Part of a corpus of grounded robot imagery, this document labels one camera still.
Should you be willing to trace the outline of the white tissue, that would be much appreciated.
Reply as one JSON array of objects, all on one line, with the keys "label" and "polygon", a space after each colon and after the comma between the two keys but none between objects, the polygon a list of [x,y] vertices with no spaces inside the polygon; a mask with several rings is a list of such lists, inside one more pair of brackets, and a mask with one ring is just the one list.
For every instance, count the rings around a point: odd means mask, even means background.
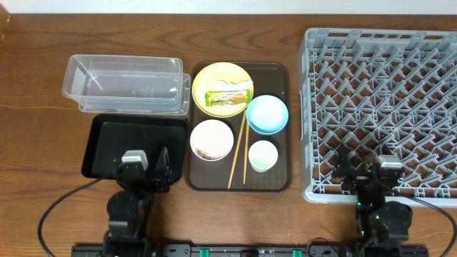
[{"label": "white tissue", "polygon": [[238,83],[218,80],[214,84],[214,90],[216,90],[216,91],[241,91],[241,90],[249,90],[252,87],[253,87],[252,80],[241,81]]}]

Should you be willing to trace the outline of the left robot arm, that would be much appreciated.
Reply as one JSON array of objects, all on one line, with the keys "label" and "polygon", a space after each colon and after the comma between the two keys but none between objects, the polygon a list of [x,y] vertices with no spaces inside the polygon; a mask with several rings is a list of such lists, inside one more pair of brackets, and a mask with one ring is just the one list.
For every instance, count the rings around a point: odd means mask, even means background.
[{"label": "left robot arm", "polygon": [[129,150],[110,172],[122,190],[108,201],[109,229],[100,256],[159,256],[161,249],[147,228],[155,193],[169,191],[172,181],[169,151],[163,147],[150,164],[145,151]]}]

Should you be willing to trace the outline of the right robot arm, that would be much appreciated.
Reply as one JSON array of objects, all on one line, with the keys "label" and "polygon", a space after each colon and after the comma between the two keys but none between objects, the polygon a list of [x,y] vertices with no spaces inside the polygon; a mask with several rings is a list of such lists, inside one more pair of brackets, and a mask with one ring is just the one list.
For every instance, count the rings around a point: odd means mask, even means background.
[{"label": "right robot arm", "polygon": [[401,256],[401,244],[408,240],[412,209],[398,201],[387,201],[386,193],[398,185],[404,167],[396,155],[379,155],[364,170],[354,168],[349,149],[337,148],[338,163],[332,176],[342,180],[341,188],[357,197],[356,225],[361,239],[342,250],[342,256]]}]

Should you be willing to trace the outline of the white bowl with residue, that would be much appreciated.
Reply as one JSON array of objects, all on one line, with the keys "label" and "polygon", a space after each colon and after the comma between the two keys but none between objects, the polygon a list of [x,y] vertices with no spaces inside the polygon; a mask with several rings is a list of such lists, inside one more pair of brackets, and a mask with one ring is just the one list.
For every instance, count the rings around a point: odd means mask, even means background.
[{"label": "white bowl with residue", "polygon": [[193,153],[204,161],[223,159],[233,148],[234,135],[223,121],[202,121],[191,132],[190,146]]}]

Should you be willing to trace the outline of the green orange snack wrapper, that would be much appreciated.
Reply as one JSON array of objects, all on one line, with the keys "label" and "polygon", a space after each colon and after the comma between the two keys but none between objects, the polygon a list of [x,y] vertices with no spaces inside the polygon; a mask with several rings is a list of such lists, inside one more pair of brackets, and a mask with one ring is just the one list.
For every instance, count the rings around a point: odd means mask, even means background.
[{"label": "green orange snack wrapper", "polygon": [[248,89],[234,91],[208,91],[205,94],[206,106],[247,104],[251,99]]}]

